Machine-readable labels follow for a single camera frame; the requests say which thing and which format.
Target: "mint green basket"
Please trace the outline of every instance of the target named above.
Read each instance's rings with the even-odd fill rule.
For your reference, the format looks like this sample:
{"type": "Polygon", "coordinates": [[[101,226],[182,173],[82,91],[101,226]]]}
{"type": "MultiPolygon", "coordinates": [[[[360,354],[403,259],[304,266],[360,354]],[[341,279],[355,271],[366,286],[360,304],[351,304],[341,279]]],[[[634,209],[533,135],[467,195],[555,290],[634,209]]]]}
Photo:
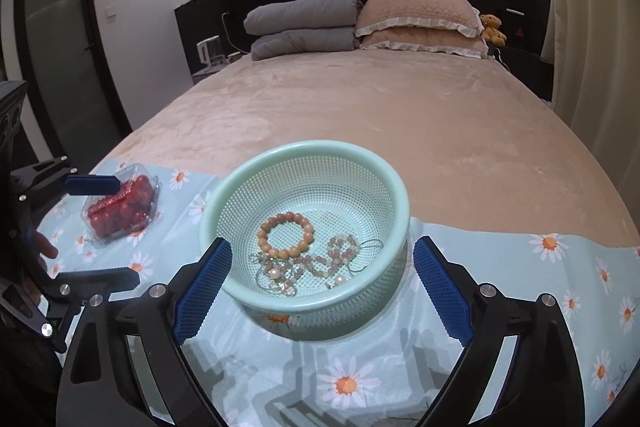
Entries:
{"type": "MultiPolygon", "coordinates": [[[[302,327],[334,327],[379,310],[404,268],[409,197],[394,168],[376,154],[344,142],[315,140],[289,144],[248,161],[226,178],[207,203],[200,224],[204,252],[220,236],[233,251],[223,290],[244,306],[274,314],[297,315],[302,327]],[[379,239],[383,247],[364,248],[351,267],[363,269],[327,289],[326,281],[305,273],[294,297],[274,295],[256,283],[259,265],[256,232],[267,217],[299,212],[316,229],[309,254],[326,253],[329,238],[351,233],[362,243],[379,239]]],[[[295,245],[300,227],[275,227],[270,243],[295,245]]]]}

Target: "curtain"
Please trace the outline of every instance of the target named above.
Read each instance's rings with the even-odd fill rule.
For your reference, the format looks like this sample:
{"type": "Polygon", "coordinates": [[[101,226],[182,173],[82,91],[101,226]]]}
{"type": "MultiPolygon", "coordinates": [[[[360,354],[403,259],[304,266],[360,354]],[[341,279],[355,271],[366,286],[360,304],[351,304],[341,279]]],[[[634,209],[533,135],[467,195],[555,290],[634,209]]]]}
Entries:
{"type": "Polygon", "coordinates": [[[552,109],[640,225],[640,0],[553,0],[552,109]]]}

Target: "teddy bear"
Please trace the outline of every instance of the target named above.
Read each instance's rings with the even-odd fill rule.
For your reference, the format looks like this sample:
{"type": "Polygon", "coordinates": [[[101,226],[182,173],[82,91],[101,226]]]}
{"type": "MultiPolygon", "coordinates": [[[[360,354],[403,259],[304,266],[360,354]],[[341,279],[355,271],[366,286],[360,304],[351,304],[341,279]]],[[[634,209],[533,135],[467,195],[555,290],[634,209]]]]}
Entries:
{"type": "Polygon", "coordinates": [[[507,41],[507,36],[498,31],[498,28],[502,26],[502,21],[495,15],[481,15],[480,21],[484,26],[484,31],[480,35],[485,41],[492,42],[494,46],[504,46],[507,41]]]}

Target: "light blue fabric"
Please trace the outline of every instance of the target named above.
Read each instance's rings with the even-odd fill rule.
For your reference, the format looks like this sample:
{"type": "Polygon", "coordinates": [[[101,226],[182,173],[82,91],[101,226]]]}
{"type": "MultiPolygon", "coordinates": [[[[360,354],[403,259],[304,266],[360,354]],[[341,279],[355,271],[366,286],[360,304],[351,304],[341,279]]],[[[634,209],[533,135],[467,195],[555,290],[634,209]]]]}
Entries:
{"type": "MultiPolygon", "coordinates": [[[[120,299],[140,295],[152,283],[168,282],[180,266],[199,259],[199,219],[219,180],[146,167],[163,185],[158,219],[138,237],[94,249],[84,240],[79,216],[83,198],[65,198],[40,226],[60,249],[59,259],[48,262],[50,274],[54,266],[64,271],[137,267],[142,283],[112,297],[120,299]]],[[[118,168],[109,161],[98,173],[118,168]]],[[[591,426],[640,357],[640,325],[634,324],[640,300],[638,250],[603,248],[569,235],[467,232],[412,219],[411,245],[426,234],[479,283],[491,282],[515,298],[533,300],[548,292],[559,299],[577,348],[586,424],[591,426]],[[540,247],[543,239],[551,253],[540,247]]],[[[447,336],[410,261],[385,311],[346,338],[291,341],[286,336],[296,331],[295,317],[278,320],[284,319],[257,313],[249,317],[221,292],[199,334],[183,346],[194,374],[230,425],[282,425],[285,418],[298,425],[314,425],[311,418],[320,425],[346,419],[365,427],[414,425],[462,352],[460,343],[447,336]]],[[[133,342],[146,390],[150,375],[140,347],[133,342]]],[[[491,412],[513,347],[514,339],[507,339],[474,419],[491,412]]],[[[154,411],[169,419],[157,390],[149,389],[148,399],[154,411]]]]}

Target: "nightstand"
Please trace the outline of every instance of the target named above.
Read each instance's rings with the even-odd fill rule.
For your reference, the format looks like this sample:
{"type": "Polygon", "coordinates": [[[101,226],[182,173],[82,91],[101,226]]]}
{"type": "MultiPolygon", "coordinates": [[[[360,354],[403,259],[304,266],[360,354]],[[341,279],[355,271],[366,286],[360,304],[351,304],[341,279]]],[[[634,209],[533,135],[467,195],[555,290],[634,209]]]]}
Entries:
{"type": "Polygon", "coordinates": [[[222,71],[228,65],[229,65],[228,63],[218,64],[217,66],[212,66],[210,68],[204,68],[200,71],[196,71],[191,75],[191,78],[193,79],[193,84],[197,84],[199,81],[204,80],[208,76],[211,76],[212,74],[222,71]]]}
{"type": "Polygon", "coordinates": [[[554,65],[540,55],[518,48],[498,48],[500,58],[511,74],[529,87],[539,98],[550,101],[554,89],[554,65]]]}

